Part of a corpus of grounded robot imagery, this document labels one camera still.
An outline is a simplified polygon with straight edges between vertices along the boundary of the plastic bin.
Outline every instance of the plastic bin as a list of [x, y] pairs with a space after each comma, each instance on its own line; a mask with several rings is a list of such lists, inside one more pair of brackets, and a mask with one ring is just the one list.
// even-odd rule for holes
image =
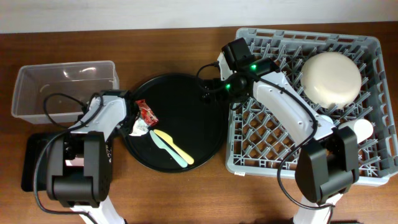
[[[43, 101], [52, 93], [64, 93], [87, 102], [94, 92], [119, 89], [112, 61], [56, 63], [23, 66], [18, 73], [11, 114], [32, 124], [50, 121], [44, 115]], [[47, 110], [58, 123], [73, 122], [82, 114], [80, 105], [62, 96], [47, 102]]]
[[[330, 116], [335, 125], [357, 118], [372, 122], [373, 136], [358, 147], [357, 184], [382, 185], [398, 173], [394, 117], [381, 46], [375, 37], [252, 28], [239, 29], [236, 38], [241, 37], [254, 55], [269, 57], [278, 63], [300, 96], [317, 113]], [[362, 76], [360, 94], [342, 110], [324, 109], [312, 103], [300, 86], [302, 65], [310, 57], [329, 51], [349, 57]], [[284, 127], [255, 99], [250, 99], [240, 110], [229, 112], [227, 144], [226, 167], [230, 172], [272, 177], [276, 177], [280, 162], [294, 146]], [[297, 153], [285, 164], [283, 178], [294, 178], [298, 158]]]

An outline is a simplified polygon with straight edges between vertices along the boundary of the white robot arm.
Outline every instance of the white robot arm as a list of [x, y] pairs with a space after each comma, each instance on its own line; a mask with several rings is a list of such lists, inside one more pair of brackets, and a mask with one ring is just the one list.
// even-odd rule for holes
[[113, 131], [131, 130], [137, 111], [129, 91], [110, 90], [90, 101], [84, 116], [49, 146], [47, 195], [80, 214], [86, 223], [123, 224], [109, 199]]
[[[329, 117], [319, 115], [297, 94], [273, 61], [256, 60], [244, 39], [234, 40], [222, 51], [218, 67], [221, 79], [230, 83], [231, 89], [235, 87], [230, 95], [239, 96], [240, 91], [251, 95], [272, 112], [296, 146], [304, 144], [295, 173], [304, 196], [302, 203], [296, 202], [301, 207], [294, 223], [327, 223], [332, 207], [359, 178], [357, 143], [370, 137], [372, 125], [362, 119], [337, 129]], [[358, 126], [372, 131], [362, 131]]]

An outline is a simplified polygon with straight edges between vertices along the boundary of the candy wrapper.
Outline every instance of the candy wrapper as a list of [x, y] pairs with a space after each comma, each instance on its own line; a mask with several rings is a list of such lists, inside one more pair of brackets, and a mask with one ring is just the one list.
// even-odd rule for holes
[[154, 126], [159, 122], [156, 118], [154, 112], [149, 108], [149, 106], [145, 103], [145, 100], [137, 100], [139, 110], [141, 112], [141, 118], [145, 121], [149, 126]]
[[137, 100], [136, 103], [140, 110], [140, 117], [134, 123], [130, 136], [142, 136], [148, 133], [149, 126], [154, 126], [159, 121], [145, 100]]

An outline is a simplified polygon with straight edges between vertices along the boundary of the plastic utensil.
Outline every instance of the plastic utensil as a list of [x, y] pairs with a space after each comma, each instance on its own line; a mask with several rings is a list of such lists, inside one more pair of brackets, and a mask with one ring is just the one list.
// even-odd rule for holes
[[341, 124], [338, 129], [351, 128], [356, 134], [357, 143], [361, 143], [373, 134], [373, 125], [366, 119], [356, 119]]
[[173, 157], [173, 159], [183, 168], [186, 168], [188, 166], [187, 162], [185, 162], [184, 159], [181, 158], [177, 153], [175, 153], [171, 148], [169, 148], [152, 130], [149, 131], [150, 136], [152, 137], [152, 140], [154, 140], [154, 143], [156, 144], [159, 149], [166, 149], [166, 151]]
[[193, 158], [192, 158], [190, 155], [188, 155], [186, 152], [184, 152], [182, 149], [180, 149], [178, 146], [176, 146], [176, 145], [174, 144], [173, 138], [172, 138], [171, 136], [169, 136], [167, 133], [165, 133], [165, 132], [163, 132], [163, 131], [161, 131], [161, 130], [158, 130], [158, 129], [155, 129], [154, 132], [155, 132], [159, 137], [161, 137], [165, 142], [167, 142], [167, 144], [169, 144], [171, 147], [173, 147], [173, 149], [174, 149], [183, 159], [185, 159], [185, 161], [186, 161], [188, 164], [190, 164], [190, 165], [193, 164], [193, 162], [194, 162]]

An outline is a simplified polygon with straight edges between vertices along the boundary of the gray dish rack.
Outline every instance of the gray dish rack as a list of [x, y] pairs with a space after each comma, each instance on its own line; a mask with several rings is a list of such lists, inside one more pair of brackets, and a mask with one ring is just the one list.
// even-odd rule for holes
[[[398, 173], [397, 134], [381, 46], [375, 37], [240, 28], [236, 38], [241, 37], [255, 56], [273, 59], [297, 93], [317, 113], [331, 117], [336, 126], [357, 118], [372, 122], [373, 136], [358, 147], [357, 184], [379, 186]], [[349, 57], [361, 72], [360, 94], [341, 110], [312, 103], [300, 85], [303, 64], [322, 52]], [[227, 144], [226, 168], [230, 172], [271, 177], [276, 177], [280, 162], [295, 145], [275, 116], [253, 98], [240, 110], [229, 112]], [[285, 164], [282, 178], [294, 178], [298, 158], [299, 152]]]

